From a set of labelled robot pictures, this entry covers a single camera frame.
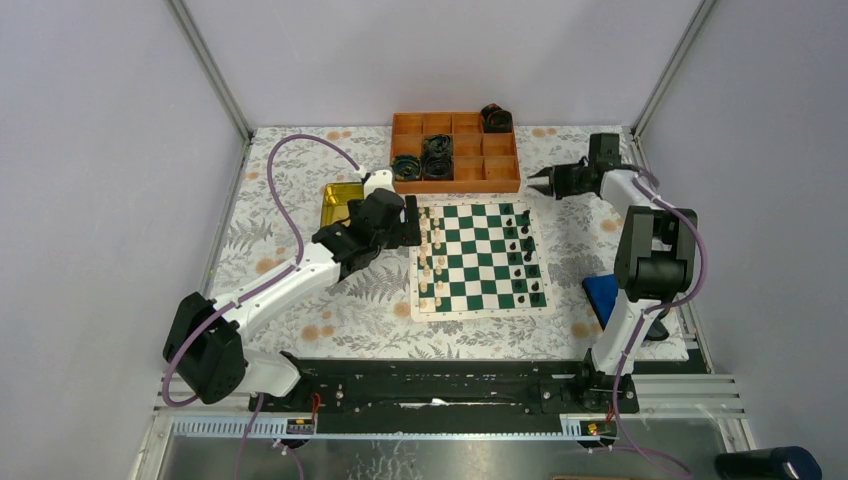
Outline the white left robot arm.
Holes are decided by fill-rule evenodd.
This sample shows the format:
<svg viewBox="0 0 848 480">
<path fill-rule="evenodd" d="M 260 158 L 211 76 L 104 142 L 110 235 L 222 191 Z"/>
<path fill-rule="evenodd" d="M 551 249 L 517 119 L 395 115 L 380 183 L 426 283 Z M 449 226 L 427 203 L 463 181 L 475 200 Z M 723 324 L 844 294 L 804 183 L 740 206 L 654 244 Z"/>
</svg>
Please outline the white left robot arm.
<svg viewBox="0 0 848 480">
<path fill-rule="evenodd" d="M 193 292 L 181 300 L 163 347 L 167 405 L 211 405 L 234 393 L 271 395 L 288 411 L 307 404 L 311 387 L 293 360 L 247 345 L 284 309 L 366 269 L 383 251 L 420 245 L 416 196 L 396 193 L 386 170 L 367 175 L 363 193 L 349 201 L 346 219 L 321 227 L 291 262 L 216 299 Z"/>
</svg>

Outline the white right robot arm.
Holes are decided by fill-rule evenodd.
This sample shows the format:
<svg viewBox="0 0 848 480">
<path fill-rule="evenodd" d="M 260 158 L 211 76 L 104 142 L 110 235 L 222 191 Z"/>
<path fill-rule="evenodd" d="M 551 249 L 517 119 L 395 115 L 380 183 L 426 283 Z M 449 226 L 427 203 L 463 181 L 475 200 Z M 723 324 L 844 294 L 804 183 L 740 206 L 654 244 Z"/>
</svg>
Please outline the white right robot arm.
<svg viewBox="0 0 848 480">
<path fill-rule="evenodd" d="M 706 255 L 697 213 L 664 200 L 650 172 L 624 163 L 614 133 L 591 135 L 586 157 L 544 167 L 529 185 L 557 200 L 592 193 L 622 216 L 612 274 L 615 303 L 590 359 L 603 375 L 631 373 L 634 354 L 659 313 L 702 287 Z"/>
</svg>

